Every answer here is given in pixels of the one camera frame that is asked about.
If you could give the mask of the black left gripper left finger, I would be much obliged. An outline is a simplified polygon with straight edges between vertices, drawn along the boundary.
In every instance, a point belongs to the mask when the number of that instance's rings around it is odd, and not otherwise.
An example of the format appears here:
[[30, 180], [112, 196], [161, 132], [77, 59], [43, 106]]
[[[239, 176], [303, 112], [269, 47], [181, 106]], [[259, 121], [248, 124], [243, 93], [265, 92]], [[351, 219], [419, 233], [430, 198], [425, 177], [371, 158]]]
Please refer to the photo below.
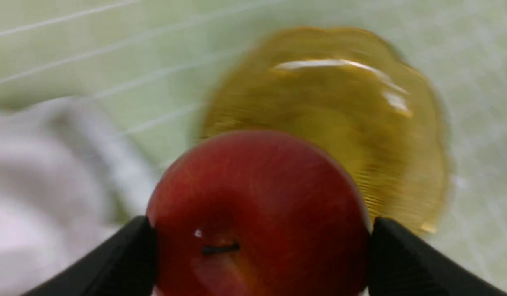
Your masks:
[[27, 296], [150, 296], [157, 277], [157, 235], [147, 217], [131, 219], [69, 268]]

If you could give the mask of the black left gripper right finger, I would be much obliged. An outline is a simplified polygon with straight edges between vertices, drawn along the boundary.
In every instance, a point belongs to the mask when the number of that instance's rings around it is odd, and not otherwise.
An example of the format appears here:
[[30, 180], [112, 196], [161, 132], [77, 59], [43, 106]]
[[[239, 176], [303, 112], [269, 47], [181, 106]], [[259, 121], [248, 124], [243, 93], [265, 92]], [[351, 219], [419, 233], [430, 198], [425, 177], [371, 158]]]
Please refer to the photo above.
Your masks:
[[371, 296], [505, 296], [391, 218], [374, 220], [370, 236]]

